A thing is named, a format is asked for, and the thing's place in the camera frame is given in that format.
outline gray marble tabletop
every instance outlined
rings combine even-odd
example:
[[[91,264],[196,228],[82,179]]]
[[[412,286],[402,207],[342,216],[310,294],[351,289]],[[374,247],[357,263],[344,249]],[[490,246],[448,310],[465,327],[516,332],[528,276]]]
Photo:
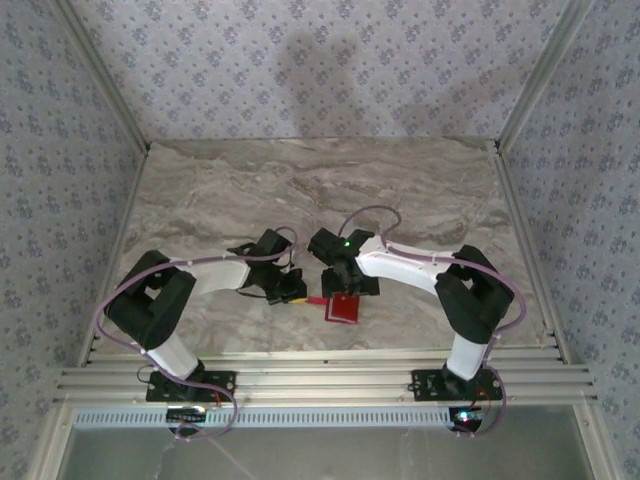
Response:
[[[404,222],[396,242],[434,250],[480,248],[525,294],[529,314],[506,345],[541,345],[545,326],[524,267],[492,157],[483,140],[460,138],[227,140],[153,144],[126,232],[118,278],[147,250],[196,258],[257,240],[266,228],[295,228],[295,263],[309,294],[324,268],[307,251],[324,226],[334,232],[353,210],[383,203]],[[372,211],[355,227],[392,221]],[[220,291],[190,299],[178,333],[198,354],[238,351],[449,348],[453,332],[438,300],[381,280],[364,297],[357,325],[324,321],[312,305],[268,306]],[[514,305],[507,318],[514,318]],[[115,327],[107,322],[110,331]],[[98,341],[100,353],[120,353]]]

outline wall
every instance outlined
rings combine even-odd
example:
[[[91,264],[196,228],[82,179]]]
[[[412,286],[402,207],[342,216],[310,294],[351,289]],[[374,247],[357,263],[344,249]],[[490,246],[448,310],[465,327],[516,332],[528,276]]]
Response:
[[[597,0],[509,152],[566,334],[640,478],[640,5]]]
[[[73,0],[147,140],[498,136],[564,0]]]
[[[0,3],[0,478],[77,359],[139,154],[45,0]]]

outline floor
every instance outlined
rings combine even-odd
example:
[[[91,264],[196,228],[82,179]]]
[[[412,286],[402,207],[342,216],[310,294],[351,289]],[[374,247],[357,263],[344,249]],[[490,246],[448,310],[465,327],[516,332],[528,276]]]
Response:
[[[421,248],[480,248],[523,290],[528,320],[505,345],[541,345],[545,326],[501,198],[496,170],[478,139],[242,140],[179,143],[182,155],[153,144],[127,229],[117,278],[158,249],[198,258],[257,240],[286,224],[302,243],[294,257],[311,295],[324,267],[306,242],[322,226],[336,231],[356,208],[399,208],[404,223],[392,240]],[[357,227],[381,230],[390,218],[367,213]],[[359,323],[324,321],[314,305],[269,306],[233,291],[192,296],[177,332],[199,354],[237,351],[450,348],[453,330],[435,296],[381,281],[364,297]],[[507,318],[517,315],[517,304]],[[119,353],[101,340],[97,353]]]

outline pink cable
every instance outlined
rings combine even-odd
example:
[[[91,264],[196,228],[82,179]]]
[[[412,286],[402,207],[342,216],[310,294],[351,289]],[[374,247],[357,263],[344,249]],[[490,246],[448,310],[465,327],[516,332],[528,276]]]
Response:
[[[179,429],[176,430],[176,438],[179,440],[185,440],[185,441],[191,441],[191,440],[205,440],[205,439],[213,439],[216,437],[219,437],[221,435],[224,435],[225,433],[227,433],[229,430],[231,430],[233,424],[235,423],[236,419],[238,418],[238,402],[236,401],[236,399],[233,397],[233,395],[231,394],[231,392],[229,392],[228,390],[224,389],[224,388],[220,388],[216,385],[211,385],[211,384],[207,384],[207,383],[200,383],[200,382],[191,382],[189,380],[183,380],[180,377],[176,377],[175,375],[171,374],[170,372],[168,372],[167,370],[165,370],[164,368],[162,368],[153,358],[151,358],[150,355],[147,354],[146,351],[141,350],[140,347],[136,347],[135,345],[131,345],[128,342],[125,342],[123,340],[120,340],[119,338],[114,337],[113,335],[108,334],[105,330],[104,327],[102,326],[101,323],[101,318],[102,318],[102,312],[104,311],[104,309],[107,307],[107,305],[109,305],[113,300],[116,299],[116,297],[118,297],[118,295],[120,295],[121,293],[123,293],[127,288],[129,288],[130,286],[132,286],[133,284],[139,282],[140,280],[148,277],[149,275],[153,275],[154,273],[158,273],[161,272],[163,270],[166,270],[168,268],[172,268],[172,267],[188,267],[188,266],[192,266],[192,265],[202,265],[205,263],[214,263],[214,262],[221,262],[224,260],[229,260],[229,261],[234,261],[234,262],[244,262],[244,261],[269,261],[269,260],[277,260],[278,258],[288,254],[289,252],[293,251],[293,249],[295,248],[295,245],[298,243],[298,234],[295,232],[295,230],[293,230],[290,227],[279,227],[277,228],[275,231],[279,232],[282,230],[287,230],[289,232],[291,232],[291,234],[293,235],[293,240],[291,241],[291,245],[289,245],[287,248],[285,248],[282,252],[274,254],[274,255],[266,255],[264,257],[254,257],[254,256],[238,256],[238,255],[233,255],[233,254],[229,254],[229,255],[216,255],[213,257],[203,257],[203,258],[196,258],[195,260],[172,260],[170,262],[167,263],[163,263],[161,265],[156,265],[155,267],[151,267],[148,268],[147,270],[144,270],[140,273],[138,273],[137,275],[134,275],[133,277],[131,277],[129,280],[127,280],[126,282],[124,282],[122,285],[120,285],[118,288],[116,288],[110,295],[107,296],[107,298],[105,298],[95,309],[94,313],[93,313],[93,325],[96,329],[96,331],[99,333],[100,336],[103,336],[109,340],[111,340],[112,342],[127,348],[133,352],[136,353],[140,353],[142,354],[142,356],[144,356],[147,360],[149,360],[149,362],[151,362],[153,364],[153,366],[160,372],[162,373],[162,375],[164,375],[165,377],[167,377],[169,380],[178,383],[180,385],[184,385],[187,387],[194,387],[194,388],[203,388],[203,389],[207,389],[207,390],[212,390],[214,392],[218,392],[221,393],[222,395],[224,395],[225,397],[227,397],[229,399],[229,401],[231,402],[231,404],[233,405],[233,414],[231,415],[231,419],[229,420],[229,422],[227,423],[227,425],[222,428],[221,430],[214,432],[214,433],[210,433],[210,434],[206,434],[206,435],[200,435],[200,436],[191,436],[191,437],[185,437],[179,434]]]
[[[465,432],[464,435],[467,437],[473,438],[473,437],[484,436],[492,432],[495,428],[498,427],[498,425],[502,422],[505,416],[505,413],[506,413],[505,411],[507,407],[507,393],[506,393],[506,389],[505,389],[504,381],[502,380],[502,377],[500,376],[500,374],[495,368],[487,364],[487,361],[489,359],[489,354],[491,353],[491,350],[493,350],[493,347],[495,346],[496,342],[500,338],[500,335],[502,334],[502,332],[520,325],[520,323],[522,323],[522,321],[525,319],[527,315],[527,303],[525,301],[524,295],[522,294],[520,289],[515,285],[515,283],[513,283],[509,278],[499,274],[495,270],[485,267],[484,265],[480,265],[475,262],[470,262],[468,260],[458,259],[455,257],[440,257],[440,256],[431,257],[428,255],[418,255],[415,253],[403,252],[402,250],[398,250],[397,248],[390,246],[387,242],[387,235],[391,233],[393,230],[395,230],[400,225],[400,223],[402,223],[402,216],[400,215],[400,212],[398,212],[398,210],[396,210],[393,207],[389,207],[387,205],[368,205],[366,207],[359,208],[358,210],[353,212],[351,215],[349,215],[344,222],[342,222],[342,225],[338,230],[338,236],[339,237],[342,236],[342,232],[344,231],[345,227],[349,224],[351,220],[353,220],[355,217],[360,215],[362,212],[365,212],[367,210],[373,210],[373,209],[386,210],[388,212],[393,213],[396,216],[396,222],[390,227],[384,229],[382,233],[380,233],[380,241],[389,252],[395,253],[396,255],[400,255],[401,257],[409,258],[412,260],[428,261],[431,263],[456,264],[456,265],[460,265],[467,268],[473,268],[475,270],[485,273],[495,278],[496,280],[498,280],[500,283],[502,283],[504,286],[506,286],[509,290],[513,292],[514,298],[518,301],[518,304],[520,305],[520,314],[514,320],[507,323],[506,325],[496,328],[496,330],[493,332],[491,340],[489,341],[489,344],[487,345],[487,349],[485,350],[484,359],[483,359],[483,368],[486,368],[487,370],[491,371],[495,375],[496,379],[498,380],[498,383],[500,384],[500,391],[502,392],[502,408],[500,409],[500,412],[498,413],[498,416],[496,417],[495,421],[491,425],[489,425],[489,427],[487,427],[486,429],[478,433]]]

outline patterned wallpaper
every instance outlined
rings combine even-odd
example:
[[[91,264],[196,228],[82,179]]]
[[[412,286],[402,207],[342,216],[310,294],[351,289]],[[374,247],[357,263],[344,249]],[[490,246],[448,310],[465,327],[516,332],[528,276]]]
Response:
[[[640,479],[640,4],[597,0],[509,154],[569,340]]]
[[[138,155],[46,0],[0,2],[0,478],[74,363]]]
[[[498,136],[565,0],[72,0],[147,141]]]

